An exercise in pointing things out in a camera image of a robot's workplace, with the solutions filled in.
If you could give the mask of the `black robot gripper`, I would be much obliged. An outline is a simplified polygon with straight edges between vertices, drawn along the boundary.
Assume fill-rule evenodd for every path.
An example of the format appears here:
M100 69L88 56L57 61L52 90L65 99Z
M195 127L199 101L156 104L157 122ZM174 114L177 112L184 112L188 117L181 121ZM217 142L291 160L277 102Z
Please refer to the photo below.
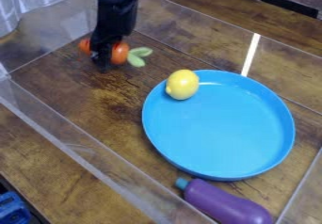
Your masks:
M137 18L138 0L96 0L96 30L89 38L90 59L100 73L112 66L112 48L120 36L130 34Z

